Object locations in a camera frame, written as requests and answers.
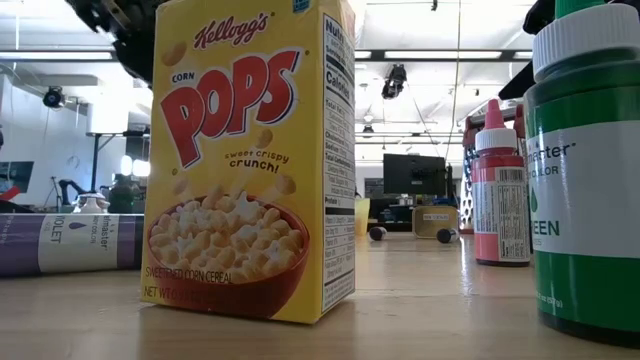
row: yellow cereal box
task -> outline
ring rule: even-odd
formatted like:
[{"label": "yellow cereal box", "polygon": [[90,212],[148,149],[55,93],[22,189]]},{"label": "yellow cereal box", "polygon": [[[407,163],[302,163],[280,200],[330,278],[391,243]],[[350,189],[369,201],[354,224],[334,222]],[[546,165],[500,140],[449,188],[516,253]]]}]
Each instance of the yellow cereal box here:
[{"label": "yellow cereal box", "polygon": [[354,291],[346,0],[157,12],[142,300],[314,323]]}]

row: kellogg's logo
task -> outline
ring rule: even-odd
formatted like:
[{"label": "kellogg's logo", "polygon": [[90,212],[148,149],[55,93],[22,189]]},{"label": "kellogg's logo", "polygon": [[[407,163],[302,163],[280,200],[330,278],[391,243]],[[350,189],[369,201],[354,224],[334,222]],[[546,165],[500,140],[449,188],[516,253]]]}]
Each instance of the kellogg's logo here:
[{"label": "kellogg's logo", "polygon": [[292,75],[299,67],[301,48],[285,48],[268,56],[239,58],[231,69],[214,67],[196,87],[183,86],[160,101],[180,161],[187,168],[200,160],[198,135],[209,139],[239,136],[255,111],[259,124],[276,124],[295,110],[297,89]]},{"label": "kellogg's logo", "polygon": [[230,16],[220,22],[211,20],[196,34],[193,47],[198,50],[206,50],[211,44],[231,41],[231,45],[248,44],[256,33],[263,32],[267,28],[269,16],[260,13],[253,20],[241,23],[235,22],[235,17]]}]

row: ceiling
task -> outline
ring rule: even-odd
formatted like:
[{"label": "ceiling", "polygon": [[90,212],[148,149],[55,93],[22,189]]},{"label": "ceiling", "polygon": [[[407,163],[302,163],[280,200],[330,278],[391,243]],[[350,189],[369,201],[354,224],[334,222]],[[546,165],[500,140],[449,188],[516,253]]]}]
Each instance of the ceiling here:
[{"label": "ceiling", "polygon": [[[533,41],[521,28],[534,0],[439,0],[436,11],[432,11],[431,1],[352,2],[362,26],[358,32],[359,49],[455,50],[459,42],[460,49],[530,50]],[[106,35],[91,32],[64,0],[0,0],[0,49],[110,50],[109,44]],[[357,65],[356,132],[362,131],[364,117],[370,115],[376,132],[428,131],[433,136],[358,138],[358,161],[381,160],[385,151],[444,156],[452,125],[453,145],[449,147],[448,160],[461,161],[462,150],[458,145],[464,126],[461,120],[496,97],[525,63],[456,64],[455,60],[405,63],[408,77],[405,90],[396,99],[383,100],[380,95],[383,79],[392,65],[392,62]],[[122,101],[134,108],[150,107],[148,90],[135,87],[117,63],[20,63],[16,72],[29,78],[91,75],[99,80],[98,85],[70,87],[69,91],[89,102],[110,94],[121,96]],[[430,141],[440,145],[417,144]]]}]

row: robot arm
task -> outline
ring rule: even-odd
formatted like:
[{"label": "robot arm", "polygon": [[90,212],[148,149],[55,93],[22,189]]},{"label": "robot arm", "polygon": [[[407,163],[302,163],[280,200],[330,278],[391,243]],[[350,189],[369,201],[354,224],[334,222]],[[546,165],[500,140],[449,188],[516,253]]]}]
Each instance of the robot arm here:
[{"label": "robot arm", "polygon": [[155,11],[168,0],[66,0],[93,31],[115,38],[118,61],[131,76],[151,84]]}]

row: black monitor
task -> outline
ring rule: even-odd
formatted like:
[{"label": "black monitor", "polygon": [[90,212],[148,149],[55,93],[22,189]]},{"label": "black monitor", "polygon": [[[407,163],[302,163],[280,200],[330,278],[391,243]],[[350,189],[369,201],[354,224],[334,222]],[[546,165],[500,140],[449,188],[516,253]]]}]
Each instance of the black monitor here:
[{"label": "black monitor", "polygon": [[385,194],[446,195],[442,157],[384,154],[383,166]]}]

